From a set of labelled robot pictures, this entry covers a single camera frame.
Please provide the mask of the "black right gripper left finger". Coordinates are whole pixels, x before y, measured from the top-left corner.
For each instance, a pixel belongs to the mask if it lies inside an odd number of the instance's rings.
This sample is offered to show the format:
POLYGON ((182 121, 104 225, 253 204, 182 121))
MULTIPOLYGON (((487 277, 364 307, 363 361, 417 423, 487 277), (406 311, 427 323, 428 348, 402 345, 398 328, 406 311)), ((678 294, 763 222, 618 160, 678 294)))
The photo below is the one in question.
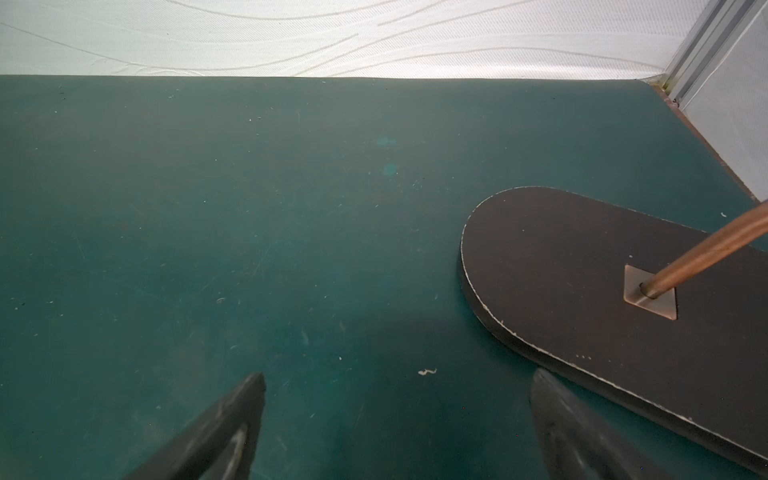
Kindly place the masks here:
POLYGON ((262 373, 245 377, 128 479, 247 479, 266 405, 262 373))

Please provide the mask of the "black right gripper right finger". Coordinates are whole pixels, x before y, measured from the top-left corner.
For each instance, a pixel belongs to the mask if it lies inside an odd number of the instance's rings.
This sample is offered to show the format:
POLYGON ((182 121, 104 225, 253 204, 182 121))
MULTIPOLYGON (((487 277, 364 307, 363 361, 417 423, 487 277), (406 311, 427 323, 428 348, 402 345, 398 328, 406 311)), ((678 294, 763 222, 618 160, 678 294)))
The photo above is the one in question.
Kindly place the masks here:
POLYGON ((538 368, 530 408, 552 479, 670 479, 548 371, 538 368))

